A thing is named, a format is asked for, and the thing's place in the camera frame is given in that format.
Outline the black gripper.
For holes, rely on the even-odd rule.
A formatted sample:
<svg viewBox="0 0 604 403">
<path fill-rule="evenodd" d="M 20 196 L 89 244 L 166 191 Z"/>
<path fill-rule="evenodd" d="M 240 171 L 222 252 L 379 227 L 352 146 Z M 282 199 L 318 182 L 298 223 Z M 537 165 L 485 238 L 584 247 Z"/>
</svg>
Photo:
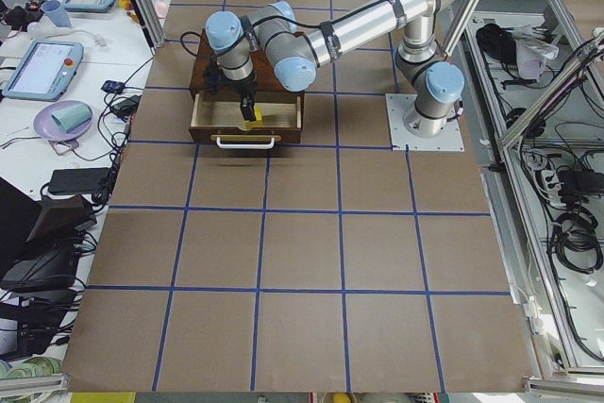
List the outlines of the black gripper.
<svg viewBox="0 0 604 403">
<path fill-rule="evenodd" d="M 244 120 L 254 119 L 255 95 L 257 93 L 258 81 L 255 70 L 243 79 L 232 79 L 225 71 L 221 76 L 222 84 L 230 88 L 240 96 L 240 111 Z"/>
</svg>

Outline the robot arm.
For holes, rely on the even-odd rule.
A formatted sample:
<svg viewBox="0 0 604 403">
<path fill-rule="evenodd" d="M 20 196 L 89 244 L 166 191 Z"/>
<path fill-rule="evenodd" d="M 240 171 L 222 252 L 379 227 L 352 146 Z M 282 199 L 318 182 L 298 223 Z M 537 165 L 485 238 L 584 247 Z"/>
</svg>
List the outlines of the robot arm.
<svg viewBox="0 0 604 403">
<path fill-rule="evenodd" d="M 226 82 L 240 97 L 243 119 L 253 122 L 257 77 L 252 52 L 264 52 L 284 89 L 303 92 L 315 81 L 318 69 L 402 29 L 395 63 L 416 91 L 404 124 L 414 136 L 431 139 L 448 123 L 448 113 L 464 87 L 461 70 L 437 55 L 436 16 L 453 1 L 370 0 L 339 18 L 311 26 L 302 35 L 296 32 L 300 24 L 291 6 L 279 1 L 243 16 L 217 11 L 207 19 L 205 32 Z"/>
</svg>

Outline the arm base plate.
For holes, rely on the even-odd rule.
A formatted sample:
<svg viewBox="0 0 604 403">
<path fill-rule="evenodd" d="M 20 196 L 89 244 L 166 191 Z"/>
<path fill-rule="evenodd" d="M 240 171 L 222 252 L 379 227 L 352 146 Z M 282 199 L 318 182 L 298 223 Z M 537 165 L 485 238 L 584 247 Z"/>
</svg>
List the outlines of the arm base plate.
<svg viewBox="0 0 604 403">
<path fill-rule="evenodd" d="M 448 121 L 453 117 L 453 106 L 445 118 L 431 120 L 415 110 L 415 98 L 415 94 L 385 94 L 393 150 L 463 152 L 459 121 Z"/>
</svg>

